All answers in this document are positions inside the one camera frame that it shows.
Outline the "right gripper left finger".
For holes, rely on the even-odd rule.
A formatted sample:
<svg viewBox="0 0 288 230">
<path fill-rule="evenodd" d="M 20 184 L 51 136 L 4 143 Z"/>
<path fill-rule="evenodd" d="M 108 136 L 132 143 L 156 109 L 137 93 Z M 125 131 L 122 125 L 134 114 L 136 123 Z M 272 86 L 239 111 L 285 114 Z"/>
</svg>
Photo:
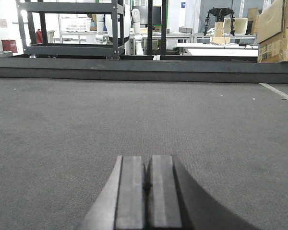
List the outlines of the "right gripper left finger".
<svg viewBox="0 0 288 230">
<path fill-rule="evenodd" d="M 144 164 L 140 156 L 118 156 L 113 170 L 77 230 L 143 230 Z"/>
</svg>

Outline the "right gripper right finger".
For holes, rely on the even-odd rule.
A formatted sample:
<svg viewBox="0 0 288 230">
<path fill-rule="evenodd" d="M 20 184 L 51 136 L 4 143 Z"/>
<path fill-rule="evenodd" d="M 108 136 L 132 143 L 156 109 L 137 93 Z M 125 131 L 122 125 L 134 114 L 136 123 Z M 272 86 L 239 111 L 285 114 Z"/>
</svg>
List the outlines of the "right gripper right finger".
<svg viewBox="0 0 288 230">
<path fill-rule="evenodd" d="M 177 157 L 152 156 L 147 226 L 150 230 L 255 230 L 228 210 L 188 173 Z"/>
</svg>

